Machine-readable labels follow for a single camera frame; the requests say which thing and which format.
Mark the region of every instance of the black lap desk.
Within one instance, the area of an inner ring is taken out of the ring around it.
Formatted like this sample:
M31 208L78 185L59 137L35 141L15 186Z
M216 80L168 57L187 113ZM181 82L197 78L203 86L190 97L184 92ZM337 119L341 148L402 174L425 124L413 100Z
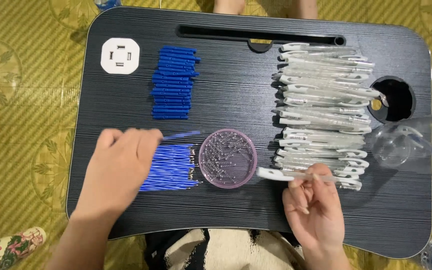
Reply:
M100 14L86 44L76 133L70 168L67 213L76 206L87 164L104 128L159 128L165 135L192 130L204 135L170 142L201 144L210 133L234 128L254 143L258 166L270 167L281 133L275 108L280 45L256 53L248 43L231 39L188 38L179 25L228 28L248 32L304 36L337 36L357 47L376 67L370 86L383 76L405 80L415 92L413 116L431 114L430 55L424 41L408 28L337 21L289 20L230 16L164 9L120 7ZM110 38L131 38L141 48L138 69L129 75L106 73L101 47ZM164 45L197 48L201 72L192 90L189 120L153 120L151 76ZM374 127L381 125L373 119ZM369 144L364 148L370 152ZM369 154L370 167L361 176L360 191L340 190L345 217L345 243L392 258L407 258L427 243L432 226L432 177L381 169ZM198 227L254 228L290 232L281 193L285 182L253 176L236 189L221 189L203 181L189 190L141 192L119 218L110 239L149 232Z

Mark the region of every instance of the floor mat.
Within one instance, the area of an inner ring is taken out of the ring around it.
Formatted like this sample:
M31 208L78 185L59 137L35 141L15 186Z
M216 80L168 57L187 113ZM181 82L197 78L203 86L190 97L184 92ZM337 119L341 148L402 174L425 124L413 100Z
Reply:
M123 0L159 8L159 0ZM247 0L244 15L285 17L291 0ZM162 0L162 8L211 12L210 0ZM403 25L428 43L432 0L319 0L322 20ZM48 241L13 269L41 269L67 223L64 212L86 31L92 0L0 0L0 237L39 226ZM108 243L106 269L145 269L144 240ZM417 269L345 247L360 270Z

